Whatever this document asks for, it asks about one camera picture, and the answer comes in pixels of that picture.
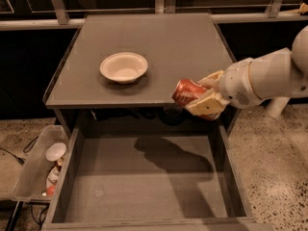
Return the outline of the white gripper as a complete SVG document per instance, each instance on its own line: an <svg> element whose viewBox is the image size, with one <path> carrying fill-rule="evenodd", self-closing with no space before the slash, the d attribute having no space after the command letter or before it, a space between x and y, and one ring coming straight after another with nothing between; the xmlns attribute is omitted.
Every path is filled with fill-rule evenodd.
<svg viewBox="0 0 308 231"><path fill-rule="evenodd" d="M238 109L258 106L262 100L249 79L252 61L244 59L199 80L198 84L208 90L185 108L194 116L218 116L229 104Z"/></svg>

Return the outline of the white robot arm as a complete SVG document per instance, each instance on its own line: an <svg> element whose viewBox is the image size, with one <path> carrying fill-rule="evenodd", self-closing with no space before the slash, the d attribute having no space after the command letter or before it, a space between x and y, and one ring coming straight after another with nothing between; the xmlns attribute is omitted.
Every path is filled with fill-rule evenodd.
<svg viewBox="0 0 308 231"><path fill-rule="evenodd" d="M226 106L245 109L277 97L308 96L308 26L291 48L247 58L200 80L207 88L186 109L194 116L218 116Z"/></svg>

